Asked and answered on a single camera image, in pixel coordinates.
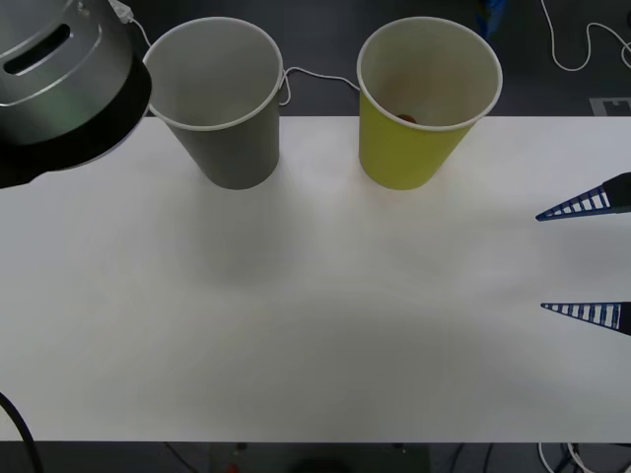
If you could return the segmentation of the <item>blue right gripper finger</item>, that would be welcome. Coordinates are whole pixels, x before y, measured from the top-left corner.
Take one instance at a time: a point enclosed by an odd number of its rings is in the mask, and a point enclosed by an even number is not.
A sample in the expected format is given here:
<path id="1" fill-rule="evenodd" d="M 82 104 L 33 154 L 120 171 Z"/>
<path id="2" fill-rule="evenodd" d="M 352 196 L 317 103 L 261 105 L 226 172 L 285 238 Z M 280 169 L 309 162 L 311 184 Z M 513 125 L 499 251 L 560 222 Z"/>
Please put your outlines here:
<path id="1" fill-rule="evenodd" d="M 540 307 L 591 325 L 630 335 L 630 302 L 541 303 Z"/>
<path id="2" fill-rule="evenodd" d="M 603 184 L 535 216 L 537 221 L 554 221 L 630 212 L 630 173 L 625 172 Z"/>

